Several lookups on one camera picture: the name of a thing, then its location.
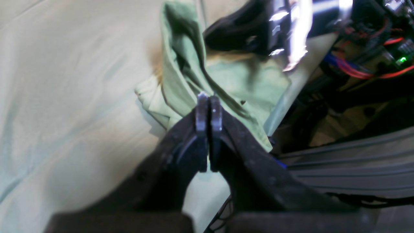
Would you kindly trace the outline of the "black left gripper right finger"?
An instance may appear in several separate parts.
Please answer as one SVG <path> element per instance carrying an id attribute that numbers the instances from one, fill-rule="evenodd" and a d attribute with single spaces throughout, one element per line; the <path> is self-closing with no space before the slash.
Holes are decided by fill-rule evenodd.
<path id="1" fill-rule="evenodd" d="M 298 181 L 210 98 L 211 169 L 230 186 L 226 233 L 368 233 L 369 216 Z"/>

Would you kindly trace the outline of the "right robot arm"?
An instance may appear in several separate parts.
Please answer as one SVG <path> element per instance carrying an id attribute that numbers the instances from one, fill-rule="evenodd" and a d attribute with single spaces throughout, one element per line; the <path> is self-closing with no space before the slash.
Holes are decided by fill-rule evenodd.
<path id="1" fill-rule="evenodd" d="M 299 73 L 265 118 L 280 155 L 230 145 L 227 232 L 412 233 L 413 48 L 377 0 L 250 0 L 210 25 L 205 45 Z"/>

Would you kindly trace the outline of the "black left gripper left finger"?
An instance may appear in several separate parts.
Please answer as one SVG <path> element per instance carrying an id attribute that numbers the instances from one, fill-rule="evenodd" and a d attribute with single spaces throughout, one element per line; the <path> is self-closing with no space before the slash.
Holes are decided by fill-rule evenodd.
<path id="1" fill-rule="evenodd" d="M 165 135 L 133 174 L 100 201 L 71 213 L 54 215 L 46 233 L 192 233 L 182 212 L 186 190 L 207 170 L 209 97 Z"/>

